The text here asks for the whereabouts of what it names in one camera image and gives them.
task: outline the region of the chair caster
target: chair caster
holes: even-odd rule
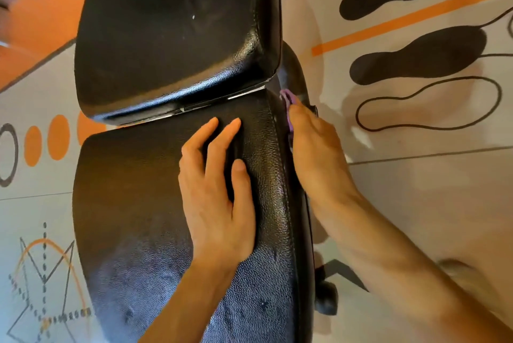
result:
[[[339,307],[339,293],[334,283],[328,281],[316,284],[316,311],[327,316],[335,316]]]

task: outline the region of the seat cushion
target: seat cushion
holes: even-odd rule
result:
[[[90,118],[141,120],[267,80],[280,53],[279,0],[85,0],[77,96]]]
[[[242,130],[228,163],[252,180],[257,232],[205,333],[205,343],[306,343],[313,256],[286,113],[266,89],[165,119],[93,135],[80,152],[73,219],[94,310],[111,342],[136,342],[170,299],[192,257],[178,187],[181,147],[211,117]]]

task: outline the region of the orange dot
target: orange dot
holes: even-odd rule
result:
[[[64,158],[69,147],[69,124],[63,115],[52,119],[48,128],[48,152],[50,157],[59,161]]]
[[[39,128],[31,126],[25,135],[25,162],[34,167],[39,162],[42,152],[42,135]]]
[[[107,126],[105,124],[98,123],[94,120],[88,119],[82,112],[79,113],[79,119],[76,122],[76,135],[79,139],[79,145],[82,146],[87,138],[91,135],[105,132]]]

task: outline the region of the left hand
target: left hand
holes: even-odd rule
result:
[[[233,120],[208,145],[206,165],[201,148],[219,121],[211,119],[182,147],[178,181],[185,218],[194,246],[192,264],[235,273],[254,248],[255,209],[246,166],[236,159],[231,167],[234,202],[228,199],[224,167],[226,150],[240,128]]]

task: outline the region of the forearm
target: forearm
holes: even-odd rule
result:
[[[139,343],[199,343],[234,274],[234,268],[193,262]]]
[[[513,341],[511,330],[358,197],[324,216],[342,254],[369,290],[450,342]]]

